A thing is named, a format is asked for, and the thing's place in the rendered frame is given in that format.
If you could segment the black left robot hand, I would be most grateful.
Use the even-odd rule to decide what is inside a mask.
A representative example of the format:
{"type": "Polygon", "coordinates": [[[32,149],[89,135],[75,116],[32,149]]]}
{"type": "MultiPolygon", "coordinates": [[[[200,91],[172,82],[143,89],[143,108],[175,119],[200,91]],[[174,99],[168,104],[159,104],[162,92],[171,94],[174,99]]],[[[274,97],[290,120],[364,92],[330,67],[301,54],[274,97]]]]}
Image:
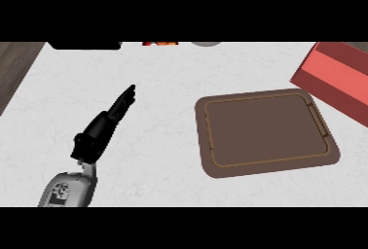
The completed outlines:
{"type": "Polygon", "coordinates": [[[88,164],[98,162],[117,125],[125,118],[125,115],[135,102],[135,86],[131,86],[117,98],[109,111],[103,111],[92,120],[83,133],[76,136],[76,147],[72,153],[72,158],[88,164]]]}

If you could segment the brown square tray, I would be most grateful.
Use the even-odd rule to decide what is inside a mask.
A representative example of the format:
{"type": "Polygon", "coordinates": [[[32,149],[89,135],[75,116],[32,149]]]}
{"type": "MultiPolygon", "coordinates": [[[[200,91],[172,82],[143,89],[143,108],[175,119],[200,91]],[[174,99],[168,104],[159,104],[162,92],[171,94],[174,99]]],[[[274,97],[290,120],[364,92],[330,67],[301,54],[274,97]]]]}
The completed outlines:
{"type": "Polygon", "coordinates": [[[339,162],[342,153],[312,96],[279,89],[196,103],[202,165],[213,178],[339,162]]]}

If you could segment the red cardboard box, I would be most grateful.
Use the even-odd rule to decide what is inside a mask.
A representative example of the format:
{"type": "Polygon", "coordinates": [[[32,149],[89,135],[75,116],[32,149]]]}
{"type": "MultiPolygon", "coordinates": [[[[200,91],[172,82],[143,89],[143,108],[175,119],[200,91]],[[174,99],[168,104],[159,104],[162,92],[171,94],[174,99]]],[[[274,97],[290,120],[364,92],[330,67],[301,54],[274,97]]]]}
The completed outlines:
{"type": "Polygon", "coordinates": [[[290,82],[368,127],[368,42],[317,42],[290,82]]]}

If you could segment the black appliance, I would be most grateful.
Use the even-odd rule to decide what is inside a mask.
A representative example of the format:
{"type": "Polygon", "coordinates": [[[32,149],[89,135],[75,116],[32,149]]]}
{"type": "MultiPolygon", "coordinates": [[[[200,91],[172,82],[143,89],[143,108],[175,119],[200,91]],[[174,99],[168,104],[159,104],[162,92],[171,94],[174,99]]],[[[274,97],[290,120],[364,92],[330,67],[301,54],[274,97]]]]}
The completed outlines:
{"type": "Polygon", "coordinates": [[[57,50],[119,50],[120,42],[49,42],[57,50]]]}

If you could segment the red and orange object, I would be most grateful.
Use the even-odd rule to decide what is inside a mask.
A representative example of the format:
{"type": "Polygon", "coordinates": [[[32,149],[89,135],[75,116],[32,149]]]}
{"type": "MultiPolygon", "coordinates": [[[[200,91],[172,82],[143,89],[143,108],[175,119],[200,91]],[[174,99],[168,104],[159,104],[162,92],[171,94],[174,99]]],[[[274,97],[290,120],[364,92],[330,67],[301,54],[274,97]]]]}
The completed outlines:
{"type": "Polygon", "coordinates": [[[143,46],[150,47],[156,46],[177,46],[179,42],[143,42],[143,46]]]}

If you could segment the grey round object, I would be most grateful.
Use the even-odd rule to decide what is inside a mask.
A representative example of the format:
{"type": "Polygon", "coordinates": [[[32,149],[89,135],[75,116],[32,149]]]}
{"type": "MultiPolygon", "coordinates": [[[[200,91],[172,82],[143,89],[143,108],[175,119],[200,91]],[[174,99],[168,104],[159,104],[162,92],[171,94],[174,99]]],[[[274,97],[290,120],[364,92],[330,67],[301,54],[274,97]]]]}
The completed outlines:
{"type": "Polygon", "coordinates": [[[191,42],[191,43],[199,47],[209,48],[218,46],[222,42],[191,42]]]}

